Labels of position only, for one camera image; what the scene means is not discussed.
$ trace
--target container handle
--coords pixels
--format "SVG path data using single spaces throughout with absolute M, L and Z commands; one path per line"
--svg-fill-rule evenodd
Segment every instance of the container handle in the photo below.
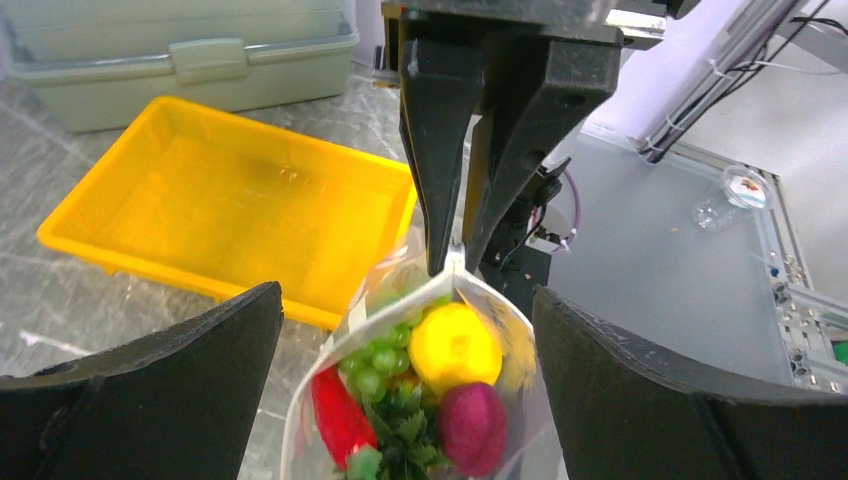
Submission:
M 248 74 L 244 40 L 240 38 L 172 43 L 168 50 L 181 85 L 235 80 Z

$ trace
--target yellow tray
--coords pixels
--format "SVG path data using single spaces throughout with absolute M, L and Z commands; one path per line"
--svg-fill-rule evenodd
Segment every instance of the yellow tray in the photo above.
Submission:
M 161 97 L 38 239 L 218 301 L 277 280 L 287 318 L 333 329 L 415 202 L 406 165 Z

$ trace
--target marble surface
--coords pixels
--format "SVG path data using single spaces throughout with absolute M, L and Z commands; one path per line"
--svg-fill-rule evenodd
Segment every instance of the marble surface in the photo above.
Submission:
M 353 70 L 339 97 L 245 116 L 398 160 L 398 92 Z M 36 230 L 121 131 L 68 134 L 22 84 L 0 81 L 0 374 L 43 367 L 147 335 L 213 301 L 42 247 Z M 289 399 L 324 334 L 283 326 L 239 478 L 278 478 Z

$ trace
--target red chili pepper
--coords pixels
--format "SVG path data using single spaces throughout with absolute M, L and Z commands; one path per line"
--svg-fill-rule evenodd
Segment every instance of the red chili pepper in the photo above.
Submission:
M 312 379 L 315 424 L 336 466 L 348 480 L 376 480 L 382 455 L 377 433 L 332 366 Z

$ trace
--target lemon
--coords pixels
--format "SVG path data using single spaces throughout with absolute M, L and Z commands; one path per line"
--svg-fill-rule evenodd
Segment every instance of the lemon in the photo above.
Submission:
M 494 385 L 503 351 L 477 314 L 463 303 L 433 309 L 412 330 L 409 360 L 421 380 L 441 397 L 460 385 Z

